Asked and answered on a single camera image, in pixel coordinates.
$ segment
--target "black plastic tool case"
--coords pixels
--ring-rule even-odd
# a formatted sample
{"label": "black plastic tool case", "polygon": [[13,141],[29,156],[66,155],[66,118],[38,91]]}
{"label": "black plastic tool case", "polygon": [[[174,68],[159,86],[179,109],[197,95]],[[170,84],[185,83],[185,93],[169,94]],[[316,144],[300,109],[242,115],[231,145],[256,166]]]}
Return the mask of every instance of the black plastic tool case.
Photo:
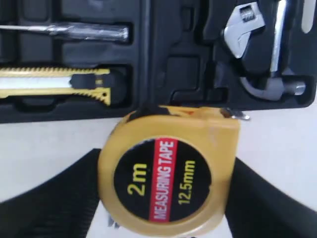
{"label": "black plastic tool case", "polygon": [[254,98],[239,76],[268,74],[275,0],[258,0],[265,27],[252,33],[242,59],[235,59],[221,32],[236,5],[251,0],[0,0],[0,23],[120,24],[130,27],[128,44],[61,40],[34,33],[0,32],[0,67],[108,67],[126,77],[125,100],[107,107],[78,96],[0,99],[0,122],[120,117],[144,103],[215,106],[242,110],[299,108],[315,99],[317,26],[301,30],[303,0],[289,0],[283,32],[281,72],[305,75],[299,97],[278,102]]}

